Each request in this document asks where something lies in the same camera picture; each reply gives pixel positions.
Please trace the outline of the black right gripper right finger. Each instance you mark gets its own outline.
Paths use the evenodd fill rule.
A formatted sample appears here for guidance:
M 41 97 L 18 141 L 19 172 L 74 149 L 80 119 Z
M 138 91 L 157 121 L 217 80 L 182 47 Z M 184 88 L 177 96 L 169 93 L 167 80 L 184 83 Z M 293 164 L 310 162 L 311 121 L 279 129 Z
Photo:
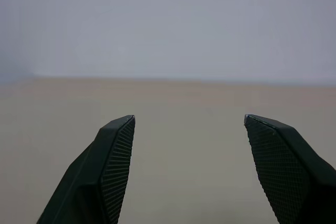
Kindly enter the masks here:
M 279 224 L 336 224 L 336 169 L 289 125 L 247 114 L 244 126 Z

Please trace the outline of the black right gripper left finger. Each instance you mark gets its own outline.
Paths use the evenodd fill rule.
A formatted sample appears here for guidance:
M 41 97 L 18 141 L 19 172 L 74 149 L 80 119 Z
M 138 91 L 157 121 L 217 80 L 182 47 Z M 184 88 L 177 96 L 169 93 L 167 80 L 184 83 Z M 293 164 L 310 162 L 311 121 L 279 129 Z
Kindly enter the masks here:
M 69 165 L 37 224 L 118 224 L 134 131 L 134 115 L 103 126 Z

